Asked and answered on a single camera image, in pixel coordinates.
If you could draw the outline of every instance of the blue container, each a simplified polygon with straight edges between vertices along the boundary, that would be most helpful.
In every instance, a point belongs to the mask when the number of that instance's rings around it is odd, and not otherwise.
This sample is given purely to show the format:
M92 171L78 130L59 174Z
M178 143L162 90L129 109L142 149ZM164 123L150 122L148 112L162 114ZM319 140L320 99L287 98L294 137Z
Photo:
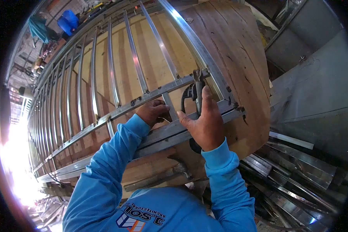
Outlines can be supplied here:
M60 16L57 23L67 35L71 36L72 30L79 26L79 19L71 10L66 10L63 12L62 16Z

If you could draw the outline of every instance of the plywood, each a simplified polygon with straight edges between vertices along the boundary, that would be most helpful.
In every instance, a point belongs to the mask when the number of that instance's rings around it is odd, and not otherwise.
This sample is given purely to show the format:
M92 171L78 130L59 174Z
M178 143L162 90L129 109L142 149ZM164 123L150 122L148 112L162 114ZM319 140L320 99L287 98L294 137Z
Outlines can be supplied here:
M227 83L237 103L247 112L245 118L238 118L226 125L226 136L229 147L242 159L259 149L268 139L269 132L269 81L264 49L260 41L258 27L251 10L247 6L230 1L215 1L201 3L180 12L184 18L194 19L190 24L202 40ZM194 58L179 34L164 13L151 14L152 20L160 33L162 40L173 59L181 76L197 69ZM138 57L147 80L149 89L155 89L173 81L166 61L144 17L138 15L130 19L133 39ZM93 123L93 113L90 97L90 54L92 44L85 48L82 73L82 99L84 124ZM121 23L112 30L113 59L115 74L120 91L122 104L142 95L138 77L134 69L125 24ZM96 47L96 82L98 102L101 116L115 109L109 77L107 60L107 33L97 39ZM79 63L74 70L78 72ZM170 93L176 110L180 109L181 94L185 87ZM80 131L76 106L76 74L71 79L71 118L75 133ZM186 101L187 113L195 112L195 104ZM126 122L134 113L131 112L113 122ZM65 133L68 135L68 121L64 120ZM106 127L84 137L70 146L56 159L56 165L65 166L76 160L94 154L100 145L109 140ZM176 161L167 158L174 154L183 159L195 179L204 177L204 159L193 152L188 142L176 145L165 151L148 155L128 164L123 175L122 184L135 182L173 167ZM163 183L163 186L186 183L184 177Z

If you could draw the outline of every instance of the hand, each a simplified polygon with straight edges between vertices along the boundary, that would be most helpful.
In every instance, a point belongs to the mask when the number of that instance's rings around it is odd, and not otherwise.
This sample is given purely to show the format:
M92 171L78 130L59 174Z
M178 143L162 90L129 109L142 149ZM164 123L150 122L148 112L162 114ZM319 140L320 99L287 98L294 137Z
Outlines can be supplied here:
M164 119L171 121L169 114L170 106L162 100L153 100L139 108L137 115L151 128L156 123L162 123Z
M187 128L203 151L211 151L224 142L223 119L209 86L202 89L201 115L197 120L177 111L180 123Z

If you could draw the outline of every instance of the sleeve cuff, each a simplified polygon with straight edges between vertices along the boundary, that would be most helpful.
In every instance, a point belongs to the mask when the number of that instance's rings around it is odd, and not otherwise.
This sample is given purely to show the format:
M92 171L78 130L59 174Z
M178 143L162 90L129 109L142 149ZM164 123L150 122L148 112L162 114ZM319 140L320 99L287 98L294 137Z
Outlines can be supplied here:
M131 132L135 133L137 136L143 138L146 137L151 130L149 125L143 121L137 114L134 114L124 126Z
M201 155L206 161L206 166L214 170L226 167L233 158L233 152L228 148L226 137L219 147L211 151L201 151Z

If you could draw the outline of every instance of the worker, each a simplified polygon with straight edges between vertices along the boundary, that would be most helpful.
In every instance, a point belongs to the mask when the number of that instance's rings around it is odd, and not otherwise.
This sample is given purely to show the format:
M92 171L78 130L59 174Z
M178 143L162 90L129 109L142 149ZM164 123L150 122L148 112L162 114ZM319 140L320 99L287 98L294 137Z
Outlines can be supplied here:
M210 180L212 211L179 187L138 189L119 207L126 165L157 122L167 114L164 101L144 104L109 142L97 151L80 175L63 218L64 231L256 231L253 197L237 170L239 158L228 149L223 119L210 88L202 91L201 116L191 120L178 111L180 123L201 146Z

